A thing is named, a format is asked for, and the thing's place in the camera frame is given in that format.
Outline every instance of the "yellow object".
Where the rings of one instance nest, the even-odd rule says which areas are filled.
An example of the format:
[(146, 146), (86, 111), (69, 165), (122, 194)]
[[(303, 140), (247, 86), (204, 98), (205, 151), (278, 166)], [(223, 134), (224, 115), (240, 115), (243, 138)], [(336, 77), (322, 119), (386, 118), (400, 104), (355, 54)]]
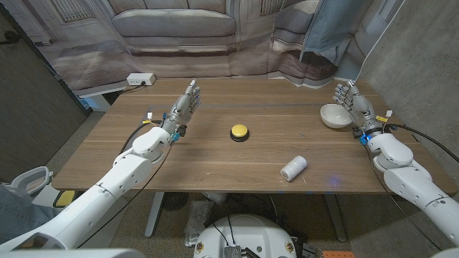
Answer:
[(380, 117), (380, 116), (376, 116), (376, 119), (379, 120), (379, 121), (382, 121), (382, 122), (387, 122), (387, 118), (383, 118), (383, 117)]
[(236, 138), (246, 136), (248, 131), (249, 130), (247, 129), (247, 127), (245, 127), (245, 125), (235, 125), (231, 128), (231, 133)]
[(323, 258), (356, 258), (353, 252), (323, 251)]
[(72, 203), (75, 191), (64, 191), (55, 203), (56, 207), (67, 206)]

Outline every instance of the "white bowl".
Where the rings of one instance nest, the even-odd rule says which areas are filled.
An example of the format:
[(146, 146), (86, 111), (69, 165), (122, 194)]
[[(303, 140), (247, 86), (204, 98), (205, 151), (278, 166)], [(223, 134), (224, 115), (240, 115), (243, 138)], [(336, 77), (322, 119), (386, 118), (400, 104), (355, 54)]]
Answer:
[(352, 123), (349, 113), (337, 104), (327, 104), (321, 108), (323, 123), (330, 128), (343, 128)]

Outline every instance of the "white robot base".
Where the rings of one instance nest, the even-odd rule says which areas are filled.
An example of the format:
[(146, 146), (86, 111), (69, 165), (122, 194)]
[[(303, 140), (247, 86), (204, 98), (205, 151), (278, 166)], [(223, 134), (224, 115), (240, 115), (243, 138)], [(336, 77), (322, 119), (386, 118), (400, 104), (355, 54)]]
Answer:
[(228, 217), (224, 217), (215, 222), (215, 226), (207, 227), (199, 235), (193, 257), (235, 258), (246, 253), (246, 257), (296, 258), (292, 239), (271, 220), (252, 214), (235, 214), (229, 217), (229, 222)]

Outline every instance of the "black button base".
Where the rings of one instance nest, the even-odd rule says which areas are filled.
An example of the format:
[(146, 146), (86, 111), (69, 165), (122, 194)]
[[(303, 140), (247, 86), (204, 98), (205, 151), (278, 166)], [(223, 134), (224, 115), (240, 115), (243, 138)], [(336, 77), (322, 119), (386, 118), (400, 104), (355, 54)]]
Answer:
[(229, 136), (231, 137), (231, 140), (237, 141), (237, 142), (243, 142), (246, 141), (249, 138), (249, 130), (247, 130), (247, 134), (242, 136), (242, 137), (236, 137), (235, 135), (232, 134), (231, 130), (229, 131)]

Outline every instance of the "concrete wall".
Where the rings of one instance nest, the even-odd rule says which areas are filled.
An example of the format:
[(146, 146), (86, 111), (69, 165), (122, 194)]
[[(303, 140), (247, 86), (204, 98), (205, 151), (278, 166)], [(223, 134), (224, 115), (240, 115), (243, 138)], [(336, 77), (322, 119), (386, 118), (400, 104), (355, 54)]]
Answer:
[[(458, 58), (459, 1), (406, 0), (365, 60), (359, 79), (367, 80), (407, 126), (459, 156)], [(459, 163), (428, 140), (417, 139), (459, 185)]]

